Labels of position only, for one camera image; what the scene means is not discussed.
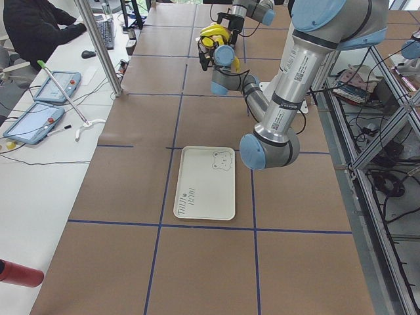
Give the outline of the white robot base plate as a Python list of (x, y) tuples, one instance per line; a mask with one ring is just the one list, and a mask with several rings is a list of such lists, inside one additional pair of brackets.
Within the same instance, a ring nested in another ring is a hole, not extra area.
[(278, 73), (268, 82), (259, 83), (264, 96), (270, 101), (272, 97), (278, 96), (288, 102), (300, 104), (300, 111), (308, 113), (308, 105), (305, 100), (305, 94), (308, 91), (306, 77), (302, 81), (296, 81), (292, 77), (296, 71), (291, 72), (287, 65), (287, 57), (282, 57)]

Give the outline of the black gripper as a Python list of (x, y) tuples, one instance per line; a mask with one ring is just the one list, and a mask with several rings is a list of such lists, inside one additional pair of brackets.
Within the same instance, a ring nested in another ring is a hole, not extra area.
[(235, 45), (238, 36), (243, 30), (243, 17), (236, 14), (230, 14), (227, 12), (219, 12), (217, 14), (217, 23), (220, 24), (223, 20), (228, 20), (228, 30), (230, 31), (230, 39), (228, 44)]
[(213, 58), (215, 49), (217, 48), (217, 42), (214, 41), (214, 47), (212, 49), (206, 49), (200, 43), (200, 37), (197, 42), (198, 52), (199, 52), (199, 62), (201, 64), (201, 68), (203, 71), (207, 71), (208, 67), (213, 67), (215, 65), (215, 61)]

